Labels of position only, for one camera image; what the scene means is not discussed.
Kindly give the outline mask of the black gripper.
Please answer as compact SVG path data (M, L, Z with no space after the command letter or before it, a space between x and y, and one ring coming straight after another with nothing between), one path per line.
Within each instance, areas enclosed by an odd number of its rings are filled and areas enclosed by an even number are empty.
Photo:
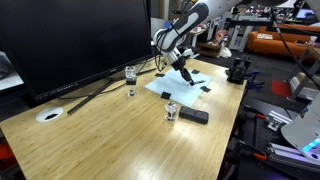
M171 64L175 71L180 71L181 77L189 85L193 81L189 71L185 69L186 58L184 56L179 57L175 62Z

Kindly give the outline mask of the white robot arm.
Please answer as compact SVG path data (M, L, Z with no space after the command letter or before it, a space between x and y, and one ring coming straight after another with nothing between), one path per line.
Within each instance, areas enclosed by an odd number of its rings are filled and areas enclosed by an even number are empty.
M250 4L252 1L265 7L275 7L288 0L198 0L186 14L174 21L169 28L159 29L153 36L153 42L158 51L167 59L166 64L179 71L183 79L193 86L195 82L185 68L183 55L177 49L182 43L182 39L199 24L223 15L238 4Z

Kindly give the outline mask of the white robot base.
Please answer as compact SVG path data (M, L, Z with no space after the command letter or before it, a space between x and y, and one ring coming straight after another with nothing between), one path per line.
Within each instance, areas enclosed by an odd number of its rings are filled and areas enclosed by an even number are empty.
M320 164L320 93L281 133L304 157Z

